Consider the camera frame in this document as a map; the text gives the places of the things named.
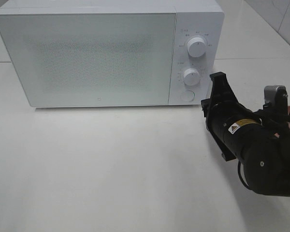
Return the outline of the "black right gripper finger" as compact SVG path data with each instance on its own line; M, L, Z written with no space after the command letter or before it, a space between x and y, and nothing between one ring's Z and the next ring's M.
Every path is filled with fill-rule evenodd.
M210 74L210 79L212 81L212 89L210 94L210 100L212 102L221 102L222 101L222 95L221 95L221 81L224 76L223 72L216 72L213 74Z
M236 98L232 88L227 80L226 73L222 72L222 102L224 104L238 104L238 99Z

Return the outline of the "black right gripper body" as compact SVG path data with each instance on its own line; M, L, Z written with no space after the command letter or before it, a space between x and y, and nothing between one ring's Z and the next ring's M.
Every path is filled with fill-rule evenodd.
M253 119L243 105L237 102L219 102L210 105L203 100L206 127L220 148L226 161L243 161L243 149L247 139L244 133L253 128Z

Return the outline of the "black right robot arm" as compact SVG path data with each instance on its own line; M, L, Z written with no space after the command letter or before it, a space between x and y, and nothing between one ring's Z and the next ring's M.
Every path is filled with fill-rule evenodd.
M211 95L201 106L224 160L238 160L238 175L247 189L290 197L290 107L285 86L266 86L263 108L253 112L237 100L225 73L210 78Z

